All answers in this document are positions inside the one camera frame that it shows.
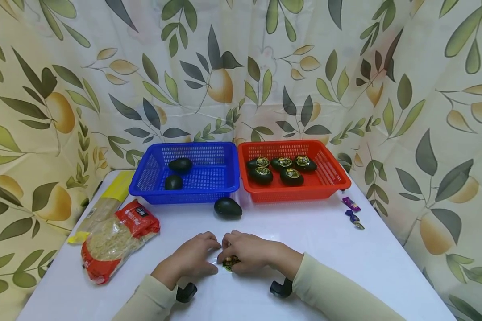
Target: basket rim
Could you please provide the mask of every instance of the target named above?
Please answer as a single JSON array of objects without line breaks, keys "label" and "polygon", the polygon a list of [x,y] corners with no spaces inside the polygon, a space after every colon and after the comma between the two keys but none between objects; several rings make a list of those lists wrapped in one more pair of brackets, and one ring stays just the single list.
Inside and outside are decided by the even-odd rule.
[{"label": "basket rim", "polygon": [[[320,142],[317,139],[281,140],[281,141],[244,142],[244,143],[241,143],[237,147],[237,149],[238,149],[237,155],[239,156],[240,175],[241,175],[243,187],[245,188],[245,190],[248,193],[255,193],[255,194],[257,194],[257,193],[271,193],[271,194],[273,194],[273,193],[289,193],[289,192],[291,192],[291,193],[292,192],[294,192],[294,193],[310,192],[311,186],[296,186],[296,187],[289,186],[289,187],[275,187],[275,188],[272,187],[272,188],[267,188],[267,189],[262,189],[262,188],[254,189],[248,184],[249,178],[248,178],[248,173],[247,173],[246,167],[242,166],[244,164],[243,149],[247,145],[261,146],[261,145],[275,145],[275,144],[282,144],[282,143],[284,143],[284,144],[291,144],[291,143],[296,144],[297,142],[319,145],[320,149],[322,149],[322,151],[324,153],[331,156],[332,159],[335,159],[332,152],[328,148],[326,148],[326,146],[323,145],[322,142]],[[345,182],[337,184],[337,185],[315,186],[316,191],[327,192],[327,191],[330,191],[330,190],[333,190],[333,189],[348,189],[350,186],[352,186],[352,180],[350,180],[350,177],[347,175],[345,169],[342,168],[342,166],[339,164],[339,162],[338,161],[332,162],[332,165],[334,166],[336,172],[340,175],[341,180],[344,180]]]},{"label": "basket rim", "polygon": [[[232,186],[224,187],[222,189],[176,189],[176,190],[138,190],[136,189],[136,184],[139,182],[139,178],[142,174],[142,170],[139,168],[144,168],[146,162],[148,161],[150,152],[154,149],[160,149],[165,146],[179,147],[179,146],[190,146],[190,145],[224,145],[229,146],[232,150],[232,167],[234,170],[234,183]],[[187,143],[157,143],[150,145],[145,154],[143,155],[139,165],[137,166],[136,172],[132,177],[132,182],[129,185],[129,194],[132,196],[164,196],[164,195],[196,195],[196,194],[212,194],[212,193],[233,193],[240,188],[240,173],[239,173],[239,156],[237,155],[237,148],[232,142],[187,142]]]}]

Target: red noodle bag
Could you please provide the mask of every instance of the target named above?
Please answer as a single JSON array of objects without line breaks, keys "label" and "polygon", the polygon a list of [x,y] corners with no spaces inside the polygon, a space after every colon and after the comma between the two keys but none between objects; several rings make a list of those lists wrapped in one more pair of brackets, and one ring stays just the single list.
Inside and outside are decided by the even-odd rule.
[{"label": "red noodle bag", "polygon": [[95,226],[81,250],[83,266],[91,281],[107,283],[130,254],[159,230],[159,220],[137,200]]}]

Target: dark green avocado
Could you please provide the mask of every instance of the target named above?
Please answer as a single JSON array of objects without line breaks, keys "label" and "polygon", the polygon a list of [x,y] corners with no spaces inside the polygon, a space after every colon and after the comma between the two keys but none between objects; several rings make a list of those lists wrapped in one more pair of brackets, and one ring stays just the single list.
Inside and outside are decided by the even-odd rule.
[{"label": "dark green avocado", "polygon": [[166,180],[164,180],[164,189],[182,189],[182,177],[174,174],[166,177]]},{"label": "dark green avocado", "polygon": [[267,168],[270,165],[270,161],[265,157],[254,158],[246,163],[248,169]]},{"label": "dark green avocado", "polygon": [[271,166],[277,172],[291,168],[293,166],[293,161],[289,157],[277,157],[271,160]]},{"label": "dark green avocado", "polygon": [[268,185],[273,181],[273,173],[269,168],[251,169],[248,176],[261,185]]},{"label": "dark green avocado", "polygon": [[283,170],[280,179],[287,186],[301,186],[304,183],[304,177],[296,169]]},{"label": "dark green avocado", "polygon": [[191,162],[190,159],[181,157],[172,160],[169,164],[168,167],[176,173],[179,173],[181,175],[189,173],[191,170],[191,167],[193,167],[193,162]]},{"label": "dark green avocado", "polygon": [[242,208],[230,197],[222,197],[214,203],[214,212],[223,218],[238,218],[242,215]]},{"label": "dark green avocado", "polygon": [[295,158],[295,169],[300,172],[307,173],[307,172],[314,172],[318,166],[316,166],[315,162],[309,159],[305,155],[299,155]]}]

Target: beige sleeve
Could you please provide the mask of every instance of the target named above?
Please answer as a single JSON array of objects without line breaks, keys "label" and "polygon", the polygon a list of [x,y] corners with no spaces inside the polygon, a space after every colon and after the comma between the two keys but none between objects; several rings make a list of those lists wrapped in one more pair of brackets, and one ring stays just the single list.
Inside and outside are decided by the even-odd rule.
[{"label": "beige sleeve", "polygon": [[171,291],[156,278],[146,275],[112,321],[163,321],[177,301],[177,289],[175,286]]},{"label": "beige sleeve", "polygon": [[330,321],[405,321],[373,294],[307,253],[293,281],[293,292]]}]

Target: leaf-patterned curtain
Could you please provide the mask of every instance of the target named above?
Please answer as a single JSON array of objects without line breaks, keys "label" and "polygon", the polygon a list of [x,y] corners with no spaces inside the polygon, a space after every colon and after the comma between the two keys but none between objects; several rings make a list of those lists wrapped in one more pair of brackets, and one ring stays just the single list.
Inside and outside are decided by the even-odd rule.
[{"label": "leaf-patterned curtain", "polygon": [[282,139],[325,143],[482,321],[482,0],[0,0],[0,320],[111,169]]}]

